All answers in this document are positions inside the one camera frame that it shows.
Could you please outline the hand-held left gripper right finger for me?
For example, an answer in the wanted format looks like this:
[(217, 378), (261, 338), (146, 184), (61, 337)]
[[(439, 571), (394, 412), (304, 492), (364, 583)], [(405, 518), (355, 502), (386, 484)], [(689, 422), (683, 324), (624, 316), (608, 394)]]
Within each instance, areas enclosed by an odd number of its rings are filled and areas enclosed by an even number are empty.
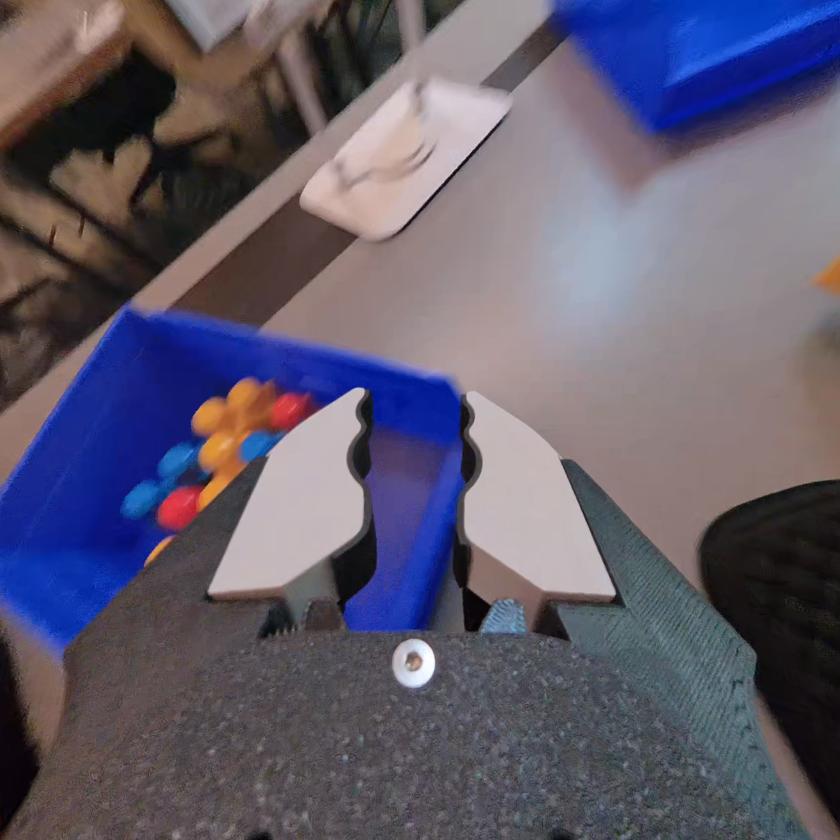
[(617, 597), (558, 452), (478, 392), (461, 398), (454, 574), (491, 605), (611, 603)]

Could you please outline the black textured pad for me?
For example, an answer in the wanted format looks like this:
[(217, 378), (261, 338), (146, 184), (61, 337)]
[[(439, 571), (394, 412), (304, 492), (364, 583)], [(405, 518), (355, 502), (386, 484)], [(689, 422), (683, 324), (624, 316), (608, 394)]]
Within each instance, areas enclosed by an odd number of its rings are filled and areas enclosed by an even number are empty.
[(839, 482), (722, 513), (698, 549), (712, 604), (757, 657), (766, 704), (839, 819)]

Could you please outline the blue plastic bin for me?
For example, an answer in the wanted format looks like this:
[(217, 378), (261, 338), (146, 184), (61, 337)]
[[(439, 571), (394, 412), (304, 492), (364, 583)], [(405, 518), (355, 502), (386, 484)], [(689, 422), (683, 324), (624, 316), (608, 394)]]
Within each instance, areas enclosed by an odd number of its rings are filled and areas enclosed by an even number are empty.
[(838, 1), (558, 1), (550, 11), (654, 132), (838, 61)]
[(185, 442), (207, 398), (252, 376), (324, 406), (373, 397), (377, 567), (354, 631), (430, 626), (454, 543), (460, 395), (441, 374), (185, 311), (123, 309), (2, 489), (2, 607), (59, 658), (164, 536), (124, 496)]

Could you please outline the pile of mega blocks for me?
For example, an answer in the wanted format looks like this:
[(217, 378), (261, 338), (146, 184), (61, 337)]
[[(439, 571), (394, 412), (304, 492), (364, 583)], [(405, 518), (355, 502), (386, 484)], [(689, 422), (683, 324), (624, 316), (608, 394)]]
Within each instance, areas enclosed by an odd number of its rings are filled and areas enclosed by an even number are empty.
[(155, 476), (141, 481), (122, 501), (124, 518), (154, 521), (164, 533), (143, 566), (155, 562), (249, 463), (267, 456), (319, 408), (309, 392), (284, 391), (272, 380), (251, 376), (226, 395), (205, 400), (192, 415), (192, 439), (170, 447)]

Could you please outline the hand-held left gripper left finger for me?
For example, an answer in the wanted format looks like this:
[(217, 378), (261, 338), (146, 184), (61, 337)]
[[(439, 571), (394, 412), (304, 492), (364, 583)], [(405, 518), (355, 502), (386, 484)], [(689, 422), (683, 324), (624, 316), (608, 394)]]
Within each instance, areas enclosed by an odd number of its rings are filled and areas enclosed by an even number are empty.
[(213, 602), (280, 600), (343, 610), (376, 567), (373, 395), (356, 387), (270, 450), (206, 591)]

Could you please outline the white tablet stand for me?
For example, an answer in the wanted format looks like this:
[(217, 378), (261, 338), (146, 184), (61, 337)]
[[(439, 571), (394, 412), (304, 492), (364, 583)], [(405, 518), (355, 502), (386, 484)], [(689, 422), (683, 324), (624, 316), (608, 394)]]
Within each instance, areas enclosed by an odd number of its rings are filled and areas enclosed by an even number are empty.
[(301, 209), (368, 242), (398, 235), (511, 110), (510, 93), (428, 77), (401, 85), (311, 177)]

